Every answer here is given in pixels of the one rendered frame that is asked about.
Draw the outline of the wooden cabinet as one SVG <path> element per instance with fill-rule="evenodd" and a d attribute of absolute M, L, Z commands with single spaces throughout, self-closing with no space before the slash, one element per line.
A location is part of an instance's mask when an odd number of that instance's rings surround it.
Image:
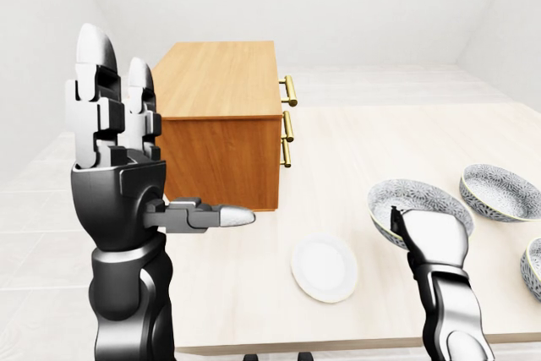
<path fill-rule="evenodd" d="M 166 197 L 277 209 L 282 106 L 273 41 L 177 42 L 152 76 Z"/>

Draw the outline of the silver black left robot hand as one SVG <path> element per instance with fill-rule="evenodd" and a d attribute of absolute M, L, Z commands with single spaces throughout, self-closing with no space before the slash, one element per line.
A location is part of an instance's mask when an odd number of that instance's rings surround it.
<path fill-rule="evenodd" d="M 75 137 L 71 188 L 79 222 L 98 249 L 137 248 L 160 227 L 201 233 L 255 222 L 255 214 L 240 206 L 163 199 L 167 164 L 155 144 L 161 115 L 144 60 L 132 59 L 128 98 L 123 100 L 112 43 L 101 29 L 85 24 L 77 41 L 75 72 L 66 84 L 67 125 Z"/>

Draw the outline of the black white patterned bowl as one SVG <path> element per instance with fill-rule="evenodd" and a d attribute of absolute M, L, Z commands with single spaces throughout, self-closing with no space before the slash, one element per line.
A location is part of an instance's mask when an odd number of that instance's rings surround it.
<path fill-rule="evenodd" d="M 451 194 L 434 185 L 411 179 L 388 179 L 372 186 L 367 197 L 369 214 L 379 233 L 396 246 L 407 249 L 402 237 L 391 230 L 391 207 L 400 211 L 438 211 L 453 215 L 471 236 L 473 218 Z"/>
<path fill-rule="evenodd" d="M 541 303 L 541 237 L 533 239 L 525 248 L 520 270 L 529 292 Z"/>
<path fill-rule="evenodd" d="M 490 164 L 465 167 L 459 183 L 464 201 L 499 222 L 541 220 L 541 190 L 514 172 Z"/>

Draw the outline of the white plate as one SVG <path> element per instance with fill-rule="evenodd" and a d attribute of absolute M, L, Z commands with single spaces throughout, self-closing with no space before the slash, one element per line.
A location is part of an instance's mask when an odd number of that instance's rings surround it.
<path fill-rule="evenodd" d="M 326 304 L 348 299 L 358 283 L 358 262 L 346 242 L 325 232 L 310 233 L 292 250 L 291 272 L 311 298 Z"/>

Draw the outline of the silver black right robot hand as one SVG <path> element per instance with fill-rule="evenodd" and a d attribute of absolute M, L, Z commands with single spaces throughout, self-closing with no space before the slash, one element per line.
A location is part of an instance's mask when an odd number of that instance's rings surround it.
<path fill-rule="evenodd" d="M 466 228 L 453 215 L 438 211 L 391 207 L 391 230 L 402 237 L 409 265 L 464 266 L 468 252 Z"/>

